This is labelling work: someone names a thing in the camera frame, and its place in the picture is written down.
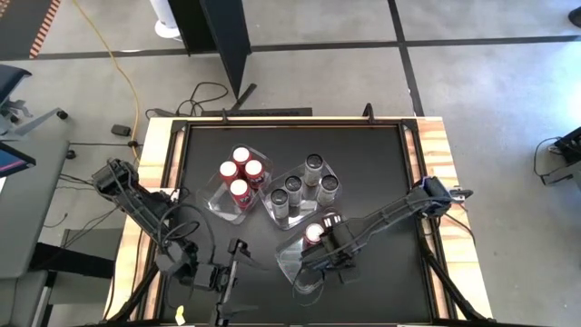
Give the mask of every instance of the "wooden frame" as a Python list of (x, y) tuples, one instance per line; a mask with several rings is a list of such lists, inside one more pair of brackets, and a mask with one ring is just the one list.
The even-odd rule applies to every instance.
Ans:
[[(166, 176), (166, 182), (169, 186), (177, 184), (176, 176), (178, 165), (182, 154), (183, 132), (178, 132), (175, 135), (175, 147), (169, 149), (170, 137), (172, 134), (173, 121), (180, 118), (152, 118), (150, 121), (145, 142), (143, 144), (143, 152), (138, 169), (140, 175), (140, 184), (156, 191), (162, 185), (163, 172), (165, 168), (168, 155), (171, 156), (172, 166), (169, 169), (169, 175)], [(211, 123), (218, 123), (222, 121), (220, 117), (196, 117), (186, 118), (187, 120), (204, 121)], [(233, 117), (229, 121), (304, 121), (304, 120), (367, 120), (367, 117)], [(377, 117), (377, 119), (405, 119), (415, 120), (418, 127), (419, 143), (423, 150), (423, 155), (418, 157), (416, 146), (410, 130), (406, 131), (406, 140), (408, 144), (409, 162), (412, 167), (413, 178), (418, 180), (421, 176), (420, 162), (423, 161), (426, 173), (428, 175), (437, 176), (442, 183), (447, 187), (458, 186), (458, 178), (456, 176), (456, 169), (452, 160), (448, 138), (444, 128), (444, 123), (439, 117)], [(454, 205), (449, 213), (459, 219), (462, 223), (468, 224), (468, 216), (457, 205)], [(147, 254), (150, 248), (151, 240), (144, 234), (140, 244), (139, 262), (136, 263), (136, 252), (139, 234), (141, 229), (129, 217), (125, 221), (123, 230), (123, 237), (120, 245), (120, 250), (117, 255), (117, 265), (115, 271), (115, 290), (111, 310), (107, 318), (115, 315), (124, 302), (129, 298), (133, 287), (139, 283), (143, 277), (143, 272), (146, 266)], [(476, 248), (472, 242), (470, 235), (463, 230), (456, 223), (446, 218), (442, 219), (439, 227), (441, 236), (443, 252), (446, 257), (448, 267), (448, 274), (462, 291), (465, 297), (472, 303), (477, 311), (487, 317), (491, 317), (491, 311), (488, 304), (488, 298), (480, 266)], [(441, 318), (448, 317), (448, 310), (445, 301), (445, 294), (442, 290), (441, 283), (436, 275), (432, 272), (432, 282), (436, 294), (436, 302), (438, 306), (439, 316)], [(156, 296), (158, 295), (159, 275), (152, 282), (150, 291), (148, 292), (145, 301), (143, 318), (152, 319), (154, 317), (153, 307)]]

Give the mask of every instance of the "can lid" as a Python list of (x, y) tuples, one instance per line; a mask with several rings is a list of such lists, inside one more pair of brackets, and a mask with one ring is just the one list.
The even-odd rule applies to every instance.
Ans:
[(289, 178), (284, 181), (284, 187), (291, 192), (297, 192), (300, 190), (302, 186), (302, 181), (297, 176), (290, 176)]
[(251, 152), (248, 151), (248, 149), (243, 146), (237, 147), (236, 150), (234, 150), (234, 153), (232, 154), (232, 158), (234, 158), (234, 161), (239, 163), (247, 161), (248, 159), (250, 159), (250, 157)]
[(320, 185), (327, 191), (335, 191), (339, 187), (339, 180), (333, 175), (327, 175), (320, 181)]
[(323, 158), (318, 154), (311, 154), (307, 157), (307, 165), (313, 169), (323, 166)]
[(285, 204), (289, 201), (289, 195), (282, 189), (276, 189), (271, 193), (271, 201), (277, 205)]
[(234, 195), (244, 195), (248, 191), (248, 184), (244, 180), (236, 180), (230, 184), (230, 192)]
[(249, 175), (257, 175), (262, 172), (262, 163), (258, 160), (250, 160), (244, 166), (246, 173)]
[(319, 225), (318, 223), (312, 223), (307, 226), (307, 229), (305, 230), (305, 236), (309, 242), (317, 243), (320, 241), (320, 235), (324, 232), (325, 230), (323, 229), (323, 226)]
[(238, 168), (236, 167), (236, 163), (233, 163), (231, 161), (227, 161), (227, 162), (223, 162), (220, 165), (220, 174), (222, 176), (234, 176), (236, 174), (236, 170)]

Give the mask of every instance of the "soda can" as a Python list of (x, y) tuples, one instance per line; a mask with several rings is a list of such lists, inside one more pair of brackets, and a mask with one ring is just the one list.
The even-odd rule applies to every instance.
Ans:
[(236, 180), (230, 184), (232, 199), (241, 208), (245, 209), (252, 200), (251, 188), (244, 180)]
[(317, 190), (317, 203), (320, 205), (329, 205), (335, 201), (335, 194), (339, 189), (339, 180), (337, 177), (328, 174), (320, 180), (319, 190)]
[(272, 212), (274, 218), (283, 219), (289, 216), (289, 195), (283, 189), (271, 193)]
[(318, 223), (312, 223), (305, 229), (305, 242), (313, 245), (320, 242), (320, 235), (325, 232), (323, 226)]
[(297, 176), (290, 176), (284, 181), (284, 188), (289, 194), (289, 206), (299, 206), (302, 200), (302, 180)]
[(220, 165), (220, 177), (226, 182), (226, 185), (230, 186), (232, 182), (238, 179), (238, 166), (236, 163), (227, 161)]
[(244, 165), (251, 160), (251, 152), (243, 146), (237, 147), (232, 153), (232, 159), (238, 164), (241, 172), (243, 172)]
[(248, 184), (253, 189), (258, 189), (264, 182), (264, 166), (258, 160), (250, 160), (244, 166), (244, 172), (248, 179)]
[(311, 154), (305, 160), (304, 181), (307, 186), (317, 186), (323, 171), (323, 158), (318, 154)]

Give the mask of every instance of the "clear plastic tray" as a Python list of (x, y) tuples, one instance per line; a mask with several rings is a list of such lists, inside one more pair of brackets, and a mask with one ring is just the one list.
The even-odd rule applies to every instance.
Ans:
[[(261, 197), (262, 203), (264, 203), (264, 207), (266, 211), (269, 213), (269, 216), (272, 218), (274, 223), (276, 223), (282, 230), (289, 230), (290, 228), (296, 226), (300, 222), (306, 220), (307, 218), (311, 217), (315, 213), (319, 213), (325, 208), (332, 206), (335, 201), (340, 197), (342, 186), (339, 182), (339, 188), (335, 193), (335, 200), (333, 203), (329, 205), (320, 205), (317, 203), (317, 190), (320, 187), (320, 180), (317, 186), (309, 187), (304, 183), (303, 176), (305, 174), (305, 165), (302, 164), (294, 169), (288, 171), (287, 173), (277, 177), (273, 180), (270, 184), (264, 185), (259, 191), (259, 196)], [(324, 163), (321, 178), (325, 175), (332, 174), (333, 176), (337, 177), (337, 175), (330, 169), (330, 166), (327, 163)], [(271, 193), (276, 189), (285, 189), (284, 182), (290, 176), (298, 176), (302, 180), (302, 199), (300, 200), (300, 205), (296, 207), (289, 207), (289, 216), (283, 219), (276, 219), (274, 217), (274, 211), (272, 210), (272, 202), (271, 202)]]
[[(269, 160), (269, 158), (267, 158), (264, 154), (261, 154), (246, 144), (236, 144), (232, 147), (230, 156), (225, 158), (225, 160), (232, 160), (232, 153), (234, 149), (239, 146), (246, 147), (251, 152), (251, 159), (260, 161), (264, 166), (264, 182), (259, 189), (268, 186), (272, 178), (273, 165), (272, 161)], [(242, 209), (236, 204), (236, 202), (234, 202), (231, 197), (228, 185), (226, 185), (226, 183), (223, 181), (220, 173), (217, 172), (203, 188), (198, 190), (196, 196), (198, 202), (211, 213), (214, 213), (229, 223), (239, 224), (242, 223), (242, 221), (248, 215), (248, 212), (258, 202), (258, 192), (255, 190), (251, 190), (251, 192), (251, 203), (246, 208)]]
[(291, 284), (294, 284), (295, 291), (306, 295), (322, 286), (324, 281), (320, 273), (301, 269), (300, 253), (306, 246), (303, 234), (304, 231), (296, 233), (288, 241), (279, 245), (275, 256), (284, 275)]

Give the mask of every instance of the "concrete floor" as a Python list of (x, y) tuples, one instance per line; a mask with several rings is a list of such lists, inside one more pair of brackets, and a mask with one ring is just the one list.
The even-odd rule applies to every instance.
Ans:
[[(80, 0), (114, 50), (179, 48), (153, 33), (146, 1)], [(578, 0), (398, 0), (409, 40), (581, 35), (566, 20)], [(253, 45), (392, 41), (387, 1), (244, 0)], [(42, 53), (102, 51), (70, 0), (64, 0)], [(581, 321), (581, 193), (572, 183), (545, 187), (532, 154), (547, 137), (581, 125), (581, 43), (471, 45), (409, 49), (426, 115), (443, 116), (462, 185), (473, 189), (470, 222), (495, 318), (502, 322), (577, 326)], [(123, 58), (144, 108), (172, 110), (201, 81), (227, 84), (217, 55)], [(34, 76), (16, 91), (36, 114), (60, 106), (33, 137), (124, 143), (112, 124), (133, 124), (133, 99), (109, 59), (9, 62)], [(259, 88), (245, 108), (312, 106), (315, 115), (359, 115), (366, 102), (381, 115), (413, 115), (397, 48), (252, 54), (243, 86)], [(205, 89), (200, 98), (219, 90)], [(208, 109), (230, 107), (229, 96)], [(138, 139), (147, 121), (140, 115)], [(64, 173), (88, 178), (109, 157), (132, 160), (127, 148), (74, 146)], [(542, 155), (542, 162), (550, 162)], [(60, 243), (103, 212), (90, 192), (58, 190), (41, 239)], [(100, 228), (121, 228), (119, 213)], [(96, 322), (98, 303), (59, 305), (51, 325)]]

